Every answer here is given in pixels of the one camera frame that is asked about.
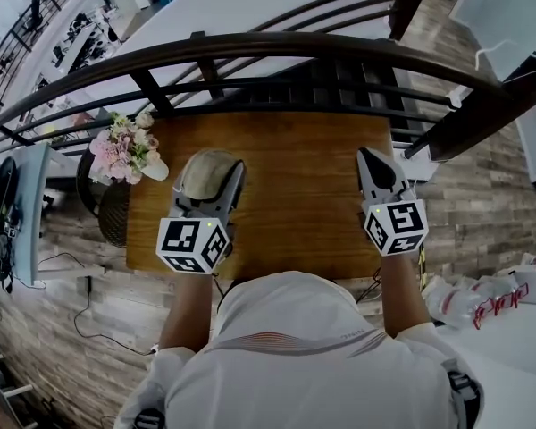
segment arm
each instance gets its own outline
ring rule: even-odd
[[[195,353],[201,350],[210,334],[212,299],[210,276],[178,275],[175,298],[164,323],[159,348],[185,347]]]
[[[395,338],[405,329],[431,322],[409,257],[382,258],[381,286],[383,319],[388,335]]]

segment wooden floor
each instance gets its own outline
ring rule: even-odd
[[[356,151],[391,153],[389,121],[351,114],[230,113],[186,116],[153,128],[166,181],[142,180],[131,191],[127,264],[172,274],[155,254],[159,221],[172,201],[172,184],[188,159],[218,147],[242,159],[247,182],[233,254],[221,278],[251,279],[298,270],[338,280],[370,276],[378,253],[362,233],[357,213]]]
[[[448,1],[423,0],[403,42],[467,68],[478,46],[470,33],[446,20],[448,7]],[[428,80],[423,85],[430,86]],[[536,253],[536,190],[513,125],[442,165],[417,193],[426,199],[431,227],[426,241],[429,271],[447,277],[491,273],[518,262],[524,251]],[[84,264],[109,269],[94,281],[91,309],[78,320],[80,329],[148,350],[173,302],[174,279],[130,271],[125,250],[104,242],[96,219],[76,198],[60,204],[44,232],[41,257],[69,251]],[[40,268],[62,264],[71,265],[71,259],[59,257]],[[55,398],[78,428],[99,428],[99,418],[116,415],[145,376],[150,359],[103,339],[81,339],[73,317],[86,304],[75,282],[48,282],[45,291],[16,284],[12,296],[0,290],[0,348],[21,381],[34,383],[39,396]],[[111,421],[105,420],[105,429]]]

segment wooden table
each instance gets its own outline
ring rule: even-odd
[[[221,278],[256,278],[285,270],[328,279],[371,276],[379,254],[360,228],[356,151],[391,153],[387,119],[354,114],[230,113],[155,124],[165,181],[144,177],[130,195],[127,266],[172,274],[155,254],[159,220],[172,184],[202,148],[223,148],[247,165],[233,254]]]

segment white shirt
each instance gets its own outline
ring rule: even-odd
[[[340,286],[279,273],[231,290],[197,354],[159,351],[114,427],[157,408],[168,429],[456,428],[451,358],[472,376],[432,324],[394,340]]]

